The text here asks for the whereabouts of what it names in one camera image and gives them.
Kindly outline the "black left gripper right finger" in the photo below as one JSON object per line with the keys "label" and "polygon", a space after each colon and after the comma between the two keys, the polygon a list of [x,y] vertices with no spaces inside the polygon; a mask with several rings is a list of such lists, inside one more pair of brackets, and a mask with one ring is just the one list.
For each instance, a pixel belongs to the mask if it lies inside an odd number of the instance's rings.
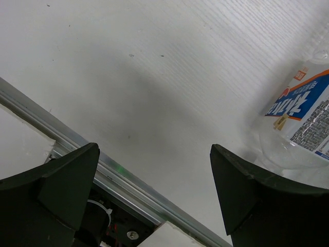
{"label": "black left gripper right finger", "polygon": [[328,190],[281,177],[214,144],[210,161],[234,246],[328,246]]}

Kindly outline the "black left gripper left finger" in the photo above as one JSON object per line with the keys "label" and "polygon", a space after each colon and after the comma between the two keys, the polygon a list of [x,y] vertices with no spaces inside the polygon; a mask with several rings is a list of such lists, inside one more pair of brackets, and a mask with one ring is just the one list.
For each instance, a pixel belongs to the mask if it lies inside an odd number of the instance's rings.
{"label": "black left gripper left finger", "polygon": [[99,160],[89,143],[1,180],[1,246],[72,246]]}

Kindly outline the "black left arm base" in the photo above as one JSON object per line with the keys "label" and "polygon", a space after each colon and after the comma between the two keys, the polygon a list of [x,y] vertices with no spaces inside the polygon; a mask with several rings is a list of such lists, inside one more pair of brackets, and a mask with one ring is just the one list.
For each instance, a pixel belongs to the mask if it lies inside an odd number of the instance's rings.
{"label": "black left arm base", "polygon": [[74,189],[71,195],[83,200],[84,212],[72,246],[138,246],[161,225],[143,204],[112,186],[96,182],[85,192]]}

